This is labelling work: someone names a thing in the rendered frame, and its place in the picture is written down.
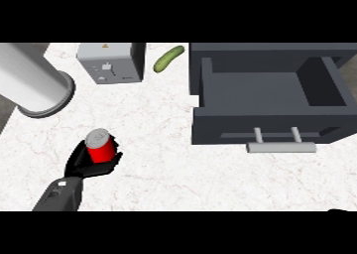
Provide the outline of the dark grey cabinet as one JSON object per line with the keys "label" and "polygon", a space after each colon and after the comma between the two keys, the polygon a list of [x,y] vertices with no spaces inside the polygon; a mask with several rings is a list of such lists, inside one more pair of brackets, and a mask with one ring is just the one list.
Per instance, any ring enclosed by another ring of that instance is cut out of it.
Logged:
{"label": "dark grey cabinet", "polygon": [[309,58],[328,58],[342,67],[357,55],[357,43],[190,43],[190,94],[198,94],[201,59],[213,72],[296,72]]}

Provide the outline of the white cylinder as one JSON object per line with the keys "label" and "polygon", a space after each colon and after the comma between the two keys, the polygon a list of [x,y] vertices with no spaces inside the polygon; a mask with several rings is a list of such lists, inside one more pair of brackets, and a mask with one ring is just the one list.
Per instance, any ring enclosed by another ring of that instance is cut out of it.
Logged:
{"label": "white cylinder", "polygon": [[69,104],[76,85],[26,43],[0,43],[0,94],[30,118],[54,115]]}

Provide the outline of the dark grey drawer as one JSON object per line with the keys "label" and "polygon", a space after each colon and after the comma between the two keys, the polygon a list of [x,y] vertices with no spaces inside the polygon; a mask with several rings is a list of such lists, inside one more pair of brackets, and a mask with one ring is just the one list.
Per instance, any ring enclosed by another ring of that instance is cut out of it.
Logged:
{"label": "dark grey drawer", "polygon": [[357,134],[357,102],[331,58],[309,58],[293,72],[215,72],[200,62],[200,106],[193,109],[194,145],[300,139],[328,144]]}

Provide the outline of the red can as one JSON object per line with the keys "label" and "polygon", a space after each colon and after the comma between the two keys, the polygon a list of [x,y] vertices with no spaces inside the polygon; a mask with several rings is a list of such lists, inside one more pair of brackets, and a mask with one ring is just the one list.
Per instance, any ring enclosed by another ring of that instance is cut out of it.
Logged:
{"label": "red can", "polygon": [[104,129],[97,128],[88,132],[85,137],[85,145],[91,161],[97,163],[108,162],[113,158],[113,145],[110,136]]}

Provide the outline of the green cucumber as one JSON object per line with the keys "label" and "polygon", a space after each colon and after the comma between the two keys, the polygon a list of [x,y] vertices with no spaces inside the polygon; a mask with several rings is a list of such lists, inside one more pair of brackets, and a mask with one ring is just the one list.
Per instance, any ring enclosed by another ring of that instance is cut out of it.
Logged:
{"label": "green cucumber", "polygon": [[166,69],[170,62],[175,60],[175,58],[184,53],[184,47],[176,46],[173,47],[156,60],[153,64],[153,71],[160,72],[163,69]]}

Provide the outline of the grey toaster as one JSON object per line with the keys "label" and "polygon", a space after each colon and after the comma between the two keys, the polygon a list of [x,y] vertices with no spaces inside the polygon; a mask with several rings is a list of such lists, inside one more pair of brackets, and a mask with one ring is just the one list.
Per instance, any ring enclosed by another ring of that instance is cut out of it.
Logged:
{"label": "grey toaster", "polygon": [[144,43],[80,43],[77,61],[95,84],[142,80]]}

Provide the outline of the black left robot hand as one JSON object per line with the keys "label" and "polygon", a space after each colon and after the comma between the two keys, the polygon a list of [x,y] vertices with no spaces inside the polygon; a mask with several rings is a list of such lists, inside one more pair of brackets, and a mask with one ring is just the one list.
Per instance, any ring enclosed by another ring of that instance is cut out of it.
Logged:
{"label": "black left robot hand", "polygon": [[105,142],[108,147],[111,158],[107,162],[94,162],[89,155],[89,149],[86,147],[85,141],[80,141],[71,151],[66,162],[64,177],[79,177],[82,179],[107,175],[114,166],[117,165],[122,153],[116,151],[117,144],[113,140],[113,136],[108,136],[108,141]]}

